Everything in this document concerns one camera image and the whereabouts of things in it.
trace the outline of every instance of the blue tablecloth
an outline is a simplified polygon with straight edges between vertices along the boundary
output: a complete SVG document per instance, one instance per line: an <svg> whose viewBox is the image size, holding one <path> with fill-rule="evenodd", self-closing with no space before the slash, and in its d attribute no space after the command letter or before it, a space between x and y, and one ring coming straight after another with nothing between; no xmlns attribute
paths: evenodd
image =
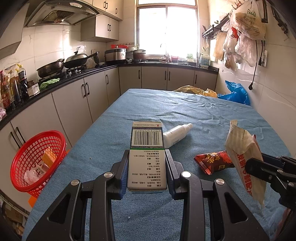
<svg viewBox="0 0 296 241"><path fill-rule="evenodd" d="M59 165L31 211L22 240L26 240L36 222L71 180L93 180L121 160L124 150L129 149L133 121L161 121L164 131L193 123L189 134L170 148L173 159L201 179L224 179L267 234L274 235L284 207L278 203L279 194L269 184L265 193L266 207L261 209L245 191L235 168L208 176L193 160L197 154L225 150L229 122L233 119L238 120L238 126L256 134L262 152L273 156L290 155L275 131L250 106L194 94L128 90L95 121ZM174 201L168 190L161 194L142 195L127 191L123 200L112 201L116 240L179 240L182 209L183 201ZM89 211L90 202L85 240L89 240ZM206 238L210 240L208 218Z"/></svg>

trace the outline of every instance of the blue plastic bag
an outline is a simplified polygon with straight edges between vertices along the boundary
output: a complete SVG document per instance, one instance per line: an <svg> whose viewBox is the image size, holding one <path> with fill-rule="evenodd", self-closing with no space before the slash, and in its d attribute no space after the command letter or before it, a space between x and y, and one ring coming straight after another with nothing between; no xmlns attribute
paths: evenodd
<svg viewBox="0 0 296 241"><path fill-rule="evenodd" d="M250 105L248 93L241 84L225 81L227 88L231 91L230 94L218 94L219 99L230 100L233 102Z"/></svg>

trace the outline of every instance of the window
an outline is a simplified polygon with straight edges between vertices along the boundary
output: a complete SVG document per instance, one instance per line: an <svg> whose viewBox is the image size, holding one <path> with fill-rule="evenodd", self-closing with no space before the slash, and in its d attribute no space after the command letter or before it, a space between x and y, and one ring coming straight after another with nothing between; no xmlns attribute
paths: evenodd
<svg viewBox="0 0 296 241"><path fill-rule="evenodd" d="M180 0L139 0L141 2L174 2ZM149 5L138 7L138 45L146 54L196 58L197 11L196 7L179 5Z"/></svg>

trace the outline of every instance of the barcode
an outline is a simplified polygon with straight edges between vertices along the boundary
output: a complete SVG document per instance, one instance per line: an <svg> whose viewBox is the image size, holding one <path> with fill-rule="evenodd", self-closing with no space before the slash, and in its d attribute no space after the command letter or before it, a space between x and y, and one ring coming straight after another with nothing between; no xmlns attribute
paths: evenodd
<svg viewBox="0 0 296 241"><path fill-rule="evenodd" d="M133 130L133 146L162 146L161 130Z"/></svg>

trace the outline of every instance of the range hood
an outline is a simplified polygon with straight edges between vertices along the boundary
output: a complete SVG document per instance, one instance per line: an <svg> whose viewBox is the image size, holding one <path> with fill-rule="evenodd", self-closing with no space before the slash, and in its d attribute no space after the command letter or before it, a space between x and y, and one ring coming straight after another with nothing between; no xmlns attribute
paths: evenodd
<svg viewBox="0 0 296 241"><path fill-rule="evenodd" d="M25 26L75 25L97 14L98 10L82 1L46 0L38 5Z"/></svg>

